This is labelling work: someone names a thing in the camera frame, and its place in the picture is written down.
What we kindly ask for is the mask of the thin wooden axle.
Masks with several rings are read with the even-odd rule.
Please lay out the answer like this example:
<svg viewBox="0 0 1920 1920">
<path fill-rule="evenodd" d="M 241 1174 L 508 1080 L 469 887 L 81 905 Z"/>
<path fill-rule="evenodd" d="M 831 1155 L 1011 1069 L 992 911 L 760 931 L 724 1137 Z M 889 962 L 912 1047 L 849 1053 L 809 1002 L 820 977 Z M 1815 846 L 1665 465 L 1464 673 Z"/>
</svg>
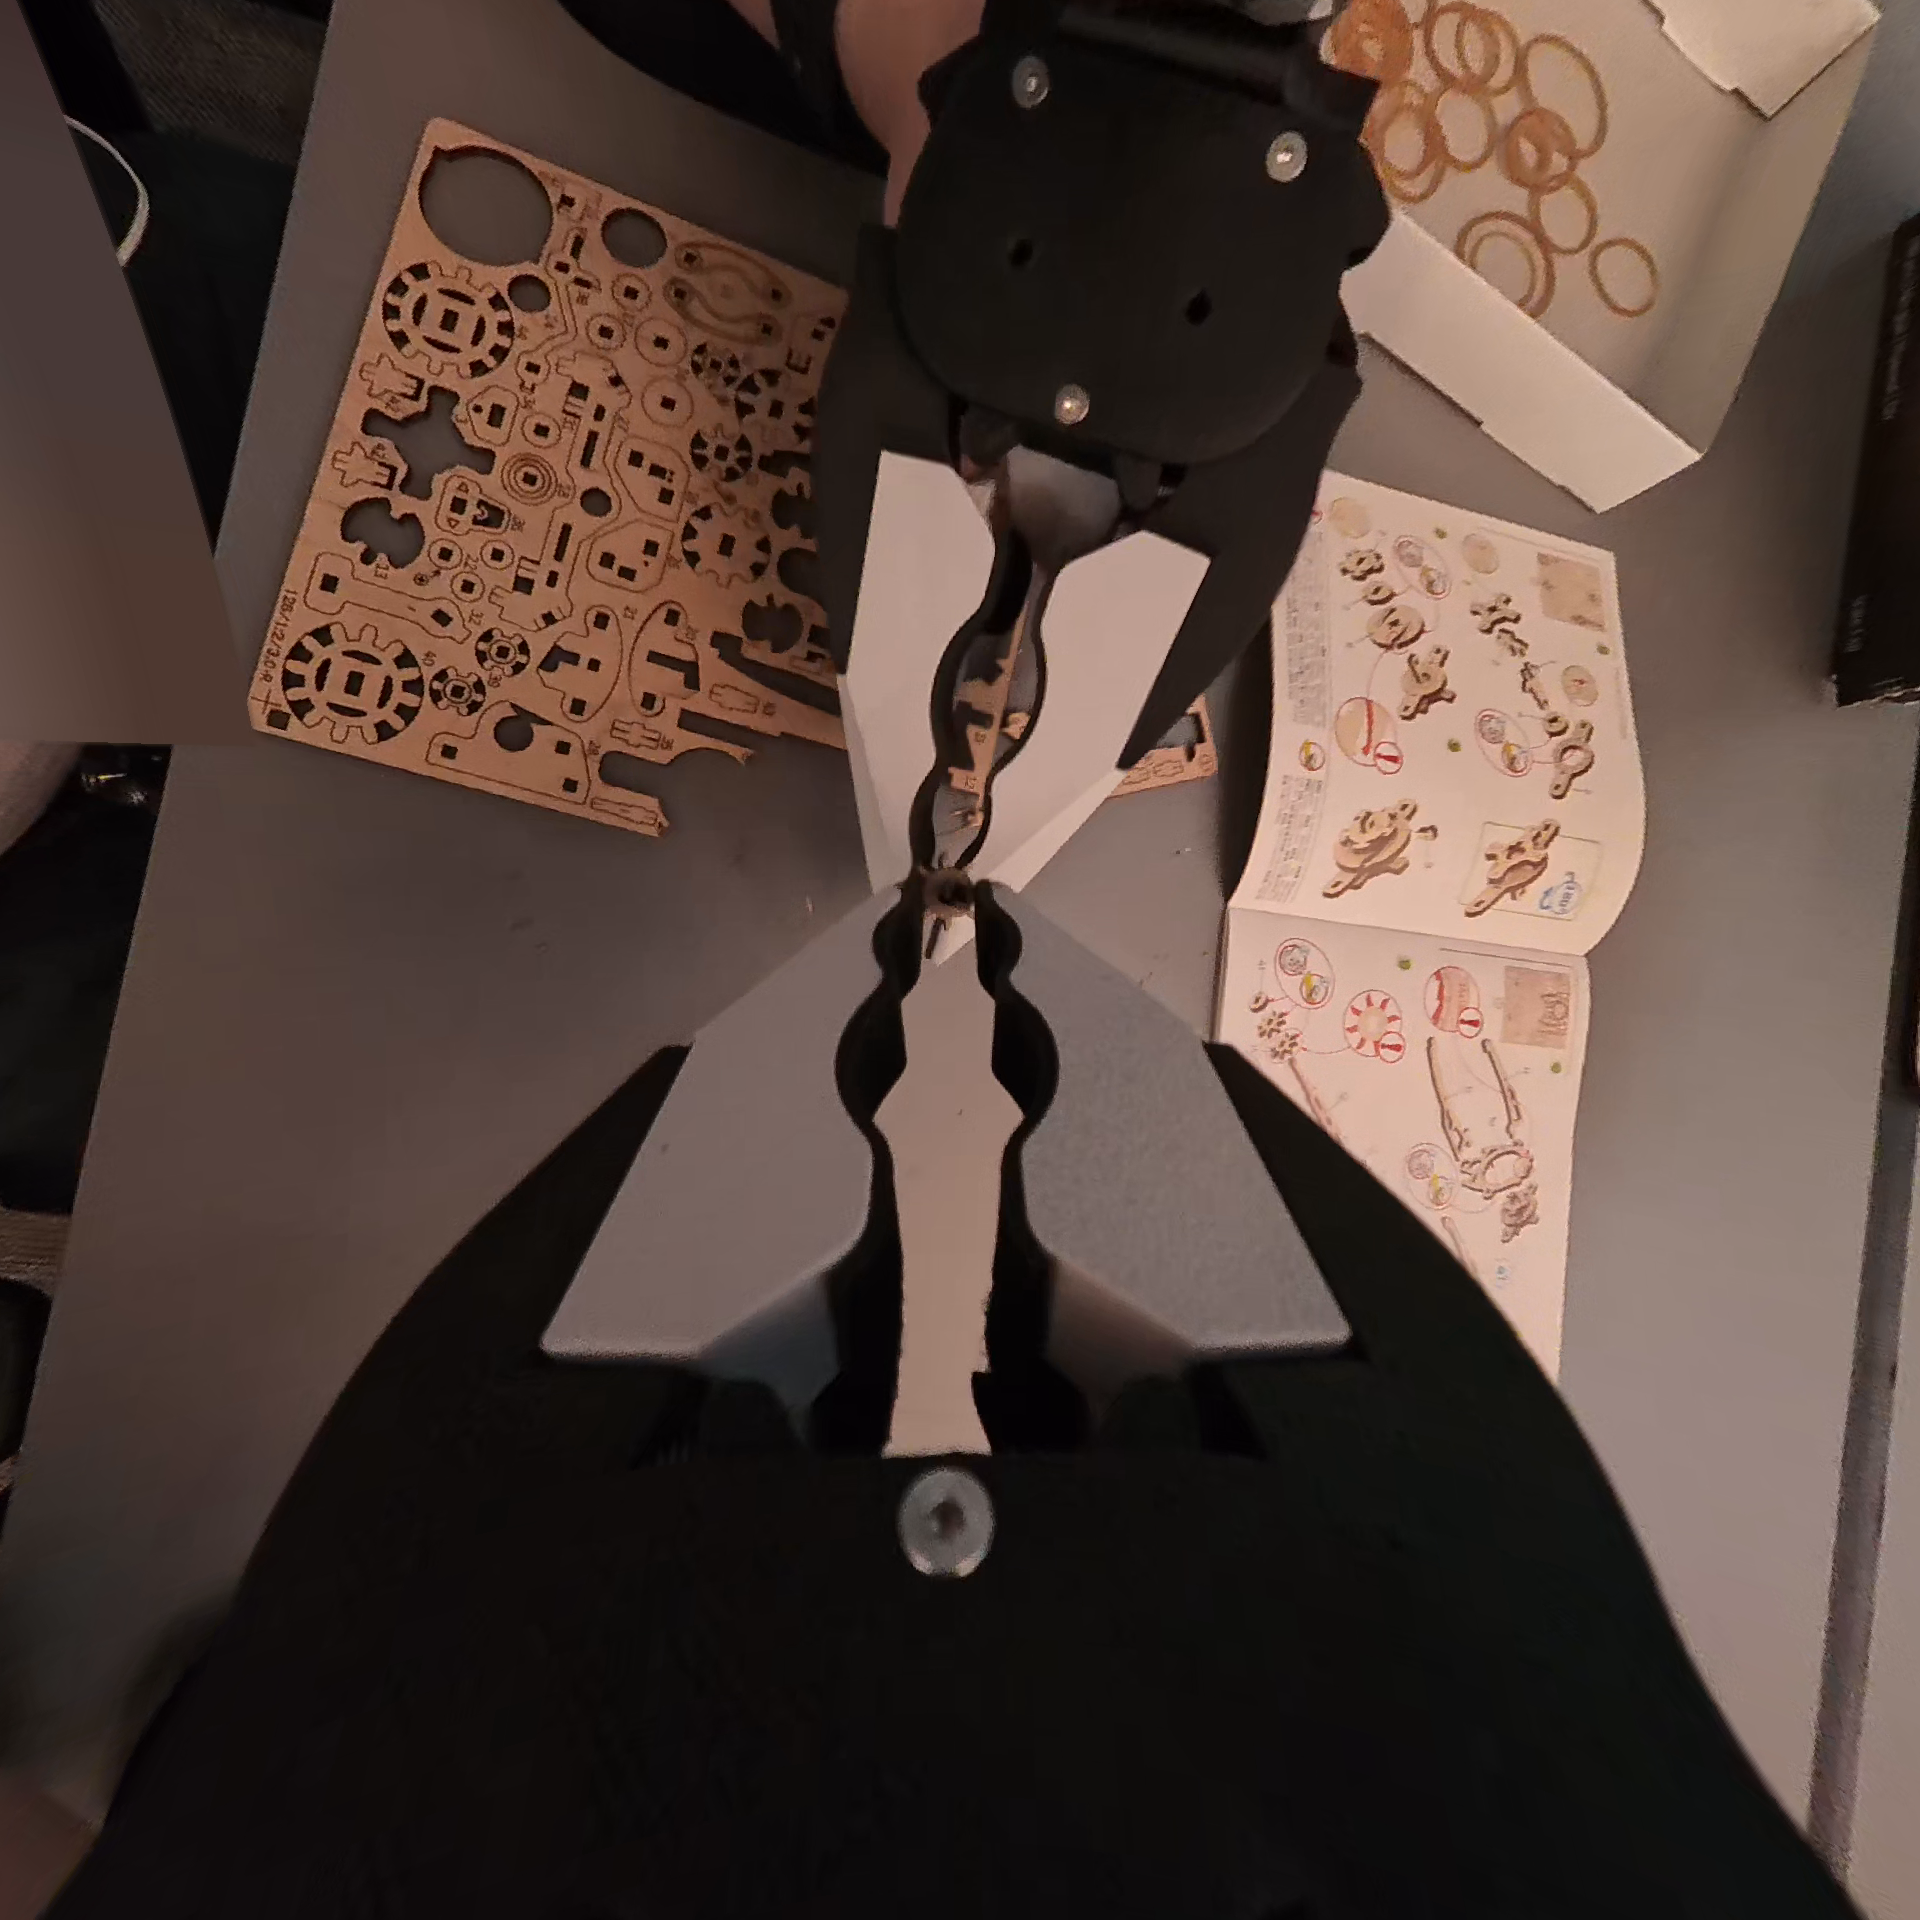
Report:
<svg viewBox="0 0 1920 1920">
<path fill-rule="evenodd" d="M 951 770 L 935 775 L 915 826 L 919 873 L 924 869 L 964 869 L 971 877 L 971 856 L 983 833 L 976 793 L 953 785 Z M 971 917 L 939 923 L 922 912 L 924 961 L 939 966 L 971 931 Z"/>
</svg>

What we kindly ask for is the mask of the black cardboard box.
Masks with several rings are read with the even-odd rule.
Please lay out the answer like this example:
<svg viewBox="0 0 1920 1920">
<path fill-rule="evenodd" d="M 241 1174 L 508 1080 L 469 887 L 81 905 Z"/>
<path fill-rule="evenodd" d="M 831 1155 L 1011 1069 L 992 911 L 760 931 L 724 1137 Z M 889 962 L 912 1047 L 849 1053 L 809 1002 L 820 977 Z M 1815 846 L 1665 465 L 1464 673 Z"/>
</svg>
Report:
<svg viewBox="0 0 1920 1920">
<path fill-rule="evenodd" d="M 1888 243 L 1831 654 L 1839 706 L 1917 699 L 1917 218 Z"/>
</svg>

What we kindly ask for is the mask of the small wooden parts strip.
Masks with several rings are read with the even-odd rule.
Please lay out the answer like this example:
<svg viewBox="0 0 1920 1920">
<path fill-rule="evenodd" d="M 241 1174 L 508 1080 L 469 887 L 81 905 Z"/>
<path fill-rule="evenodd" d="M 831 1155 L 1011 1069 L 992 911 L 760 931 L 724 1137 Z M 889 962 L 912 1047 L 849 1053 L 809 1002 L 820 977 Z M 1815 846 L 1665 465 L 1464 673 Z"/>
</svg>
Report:
<svg viewBox="0 0 1920 1920">
<path fill-rule="evenodd" d="M 1217 770 L 1217 735 L 1210 698 L 1203 693 L 1159 743 L 1119 778 L 1111 801 L 1208 782 L 1217 778 Z"/>
</svg>

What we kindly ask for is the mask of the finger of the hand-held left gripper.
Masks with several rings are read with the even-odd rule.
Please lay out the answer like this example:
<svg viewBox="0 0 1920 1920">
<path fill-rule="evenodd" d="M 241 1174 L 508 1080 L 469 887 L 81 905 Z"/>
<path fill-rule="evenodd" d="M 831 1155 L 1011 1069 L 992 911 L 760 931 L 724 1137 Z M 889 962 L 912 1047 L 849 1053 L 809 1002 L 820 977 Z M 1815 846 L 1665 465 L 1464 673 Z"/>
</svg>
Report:
<svg viewBox="0 0 1920 1920">
<path fill-rule="evenodd" d="M 1210 561 L 1131 533 L 1045 582 L 1016 645 L 1020 728 L 996 749 L 971 879 L 1035 879 L 1122 782 L 1129 738 Z"/>
<path fill-rule="evenodd" d="M 964 685 L 1016 559 L 1005 465 L 980 478 L 883 454 L 839 704 L 868 886 L 929 863 L 932 805 L 975 775 L 976 718 Z"/>
</svg>

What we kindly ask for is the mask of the laser-cut wooden parts sheet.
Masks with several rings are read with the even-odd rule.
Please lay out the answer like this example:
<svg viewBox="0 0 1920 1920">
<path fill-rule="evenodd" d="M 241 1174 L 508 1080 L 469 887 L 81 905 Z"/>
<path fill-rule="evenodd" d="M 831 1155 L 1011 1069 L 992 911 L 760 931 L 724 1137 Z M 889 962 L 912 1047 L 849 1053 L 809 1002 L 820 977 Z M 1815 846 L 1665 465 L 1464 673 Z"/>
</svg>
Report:
<svg viewBox="0 0 1920 1920">
<path fill-rule="evenodd" d="M 255 731 L 661 837 L 647 781 L 841 753 L 809 456 L 844 290 L 423 126 Z"/>
</svg>

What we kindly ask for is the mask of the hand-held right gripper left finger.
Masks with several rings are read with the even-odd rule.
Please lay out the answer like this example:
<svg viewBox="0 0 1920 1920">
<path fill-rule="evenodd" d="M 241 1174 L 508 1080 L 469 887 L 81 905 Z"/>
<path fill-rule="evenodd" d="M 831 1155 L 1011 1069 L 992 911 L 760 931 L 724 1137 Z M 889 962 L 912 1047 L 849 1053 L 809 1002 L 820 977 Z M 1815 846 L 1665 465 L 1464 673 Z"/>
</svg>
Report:
<svg viewBox="0 0 1920 1920">
<path fill-rule="evenodd" d="M 768 1389 L 817 1450 L 897 1416 L 903 1246 L 877 1110 L 906 1071 L 924 887 L 856 905 L 689 1046 L 543 1353 Z"/>
</svg>

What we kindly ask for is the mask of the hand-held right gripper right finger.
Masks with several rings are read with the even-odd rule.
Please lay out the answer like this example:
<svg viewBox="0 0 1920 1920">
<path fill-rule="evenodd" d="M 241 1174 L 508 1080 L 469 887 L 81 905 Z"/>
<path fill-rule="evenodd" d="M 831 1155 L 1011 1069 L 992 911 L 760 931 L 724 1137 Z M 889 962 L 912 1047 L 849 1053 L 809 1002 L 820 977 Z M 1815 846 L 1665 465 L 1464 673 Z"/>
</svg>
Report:
<svg viewBox="0 0 1920 1920">
<path fill-rule="evenodd" d="M 1000 1165 L 976 1416 L 1074 1453 L 1138 1382 L 1338 1353 L 1338 1309 L 1210 1047 L 1017 891 L 976 887 Z"/>
</svg>

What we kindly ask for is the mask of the open instruction booklet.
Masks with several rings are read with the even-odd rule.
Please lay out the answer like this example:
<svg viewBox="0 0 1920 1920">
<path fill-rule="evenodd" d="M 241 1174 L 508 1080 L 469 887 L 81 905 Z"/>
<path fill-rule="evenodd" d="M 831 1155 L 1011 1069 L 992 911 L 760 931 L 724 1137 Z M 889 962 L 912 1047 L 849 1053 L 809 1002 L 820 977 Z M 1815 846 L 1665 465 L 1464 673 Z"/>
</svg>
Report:
<svg viewBox="0 0 1920 1920">
<path fill-rule="evenodd" d="M 1272 615 L 1217 1042 L 1563 1347 L 1593 946 L 1641 872 L 1616 563 L 1329 471 Z"/>
</svg>

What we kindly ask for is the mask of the pile of tan rubber bands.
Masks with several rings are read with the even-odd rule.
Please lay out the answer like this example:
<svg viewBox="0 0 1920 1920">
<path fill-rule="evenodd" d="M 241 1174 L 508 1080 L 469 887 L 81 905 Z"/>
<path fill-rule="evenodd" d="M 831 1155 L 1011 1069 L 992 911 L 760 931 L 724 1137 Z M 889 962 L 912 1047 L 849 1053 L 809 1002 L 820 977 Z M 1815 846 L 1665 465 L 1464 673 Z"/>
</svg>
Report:
<svg viewBox="0 0 1920 1920">
<path fill-rule="evenodd" d="M 1517 6 L 1352 2 L 1333 6 L 1324 58 L 1377 86 L 1361 141 L 1393 210 L 1525 319 L 1546 320 L 1573 279 L 1611 320 L 1655 311 L 1660 259 L 1597 192 L 1615 114 L 1577 40 Z"/>
</svg>

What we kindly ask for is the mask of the white cardboard box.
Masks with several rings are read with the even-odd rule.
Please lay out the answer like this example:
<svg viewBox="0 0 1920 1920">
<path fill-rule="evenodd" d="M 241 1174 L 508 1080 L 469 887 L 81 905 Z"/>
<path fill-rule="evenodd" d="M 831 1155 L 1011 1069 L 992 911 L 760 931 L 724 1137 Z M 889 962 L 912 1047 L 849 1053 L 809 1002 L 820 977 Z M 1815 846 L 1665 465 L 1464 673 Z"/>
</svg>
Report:
<svg viewBox="0 0 1920 1920">
<path fill-rule="evenodd" d="M 1639 323 L 1585 279 L 1546 320 L 1458 265 L 1387 207 L 1341 298 L 1357 337 L 1450 399 L 1484 434 L 1595 513 L 1712 446 L 1829 171 L 1882 29 L 1865 2 L 1517 6 L 1600 65 L 1615 131 L 1608 223 L 1660 259 Z"/>
</svg>

